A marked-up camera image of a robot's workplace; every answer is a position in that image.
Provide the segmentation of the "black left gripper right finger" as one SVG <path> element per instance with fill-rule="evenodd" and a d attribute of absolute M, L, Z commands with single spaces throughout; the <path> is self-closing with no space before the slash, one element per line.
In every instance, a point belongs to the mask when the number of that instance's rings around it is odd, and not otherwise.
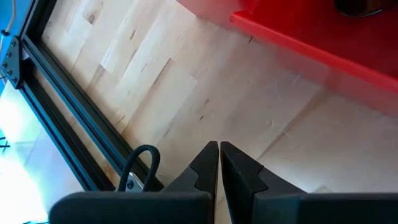
<path fill-rule="evenodd" d="M 222 142 L 220 151 L 233 223 L 397 224 L 396 193 L 310 194 L 230 142 Z"/>

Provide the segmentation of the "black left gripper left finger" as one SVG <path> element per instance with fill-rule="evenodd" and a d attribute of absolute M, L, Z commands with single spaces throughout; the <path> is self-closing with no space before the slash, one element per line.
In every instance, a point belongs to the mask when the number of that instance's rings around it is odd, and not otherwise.
<path fill-rule="evenodd" d="M 219 149 L 210 141 L 159 192 L 87 191 L 70 194 L 50 210 L 50 223 L 213 223 Z"/>

